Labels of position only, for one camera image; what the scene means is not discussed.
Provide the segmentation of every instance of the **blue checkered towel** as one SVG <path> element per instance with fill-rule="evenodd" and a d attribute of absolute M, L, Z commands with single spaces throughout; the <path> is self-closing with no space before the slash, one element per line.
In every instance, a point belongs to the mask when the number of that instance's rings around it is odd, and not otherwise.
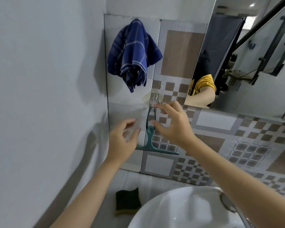
<path fill-rule="evenodd" d="M 131 93 L 146 86 L 147 67 L 163 58 L 142 22 L 133 20 L 115 38 L 108 56 L 108 71 L 122 77 Z"/>

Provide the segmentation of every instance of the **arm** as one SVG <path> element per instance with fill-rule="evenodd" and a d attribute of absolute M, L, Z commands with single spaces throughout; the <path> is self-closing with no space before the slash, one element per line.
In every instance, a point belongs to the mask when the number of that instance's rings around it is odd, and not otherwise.
<path fill-rule="evenodd" d="M 156 107 L 171 116 L 170 127 L 152 121 L 159 132 L 192 155 L 234 204 L 258 227 L 285 227 L 285 198 L 227 161 L 193 133 L 178 102 Z"/>
<path fill-rule="evenodd" d="M 111 132 L 106 160 L 50 228 L 91 227 L 114 175 L 136 148 L 140 129 L 133 132 L 128 142 L 124 138 L 125 129 L 133 126 L 134 122 L 135 119 L 126 119 Z"/>
<path fill-rule="evenodd" d="M 215 91 L 210 86 L 205 86 L 200 88 L 200 92 L 198 94 L 187 96 L 185 105 L 203 107 L 213 103 L 215 100 Z"/>

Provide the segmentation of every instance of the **sink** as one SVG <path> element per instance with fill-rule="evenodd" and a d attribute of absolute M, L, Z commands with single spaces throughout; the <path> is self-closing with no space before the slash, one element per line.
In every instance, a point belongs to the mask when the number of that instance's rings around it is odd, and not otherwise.
<path fill-rule="evenodd" d="M 245 228 L 239 215 L 224 207 L 221 192 L 211 186 L 165 192 L 141 207 L 128 228 Z"/>

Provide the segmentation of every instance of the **hand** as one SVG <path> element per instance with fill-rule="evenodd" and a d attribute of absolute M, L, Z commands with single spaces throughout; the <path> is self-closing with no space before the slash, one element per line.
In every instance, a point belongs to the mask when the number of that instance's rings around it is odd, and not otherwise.
<path fill-rule="evenodd" d="M 125 137 L 129 133 L 126 129 L 132 127 L 135 121 L 136 119 L 125 119 L 119 122 L 114 130 L 111 131 L 109 151 L 106 160 L 118 162 L 118 164 L 121 165 L 131 156 L 137 146 L 140 128 L 134 130 L 129 141 L 126 141 Z"/>
<path fill-rule="evenodd" d="M 155 104 L 154 106 L 171 116 L 171 124 L 169 127 L 164 127 L 155 120 L 152 120 L 151 123 L 165 138 L 184 149 L 195 138 L 195 135 L 188 116 L 181 105 L 177 101 L 172 101 L 167 104 Z"/>

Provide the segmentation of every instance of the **sponge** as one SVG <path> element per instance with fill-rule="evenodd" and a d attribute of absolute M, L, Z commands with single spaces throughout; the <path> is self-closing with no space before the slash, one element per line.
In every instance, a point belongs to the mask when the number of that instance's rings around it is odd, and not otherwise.
<path fill-rule="evenodd" d="M 136 214 L 141 208 L 138 188 L 132 191 L 121 190 L 116 192 L 115 216 L 120 214 Z"/>

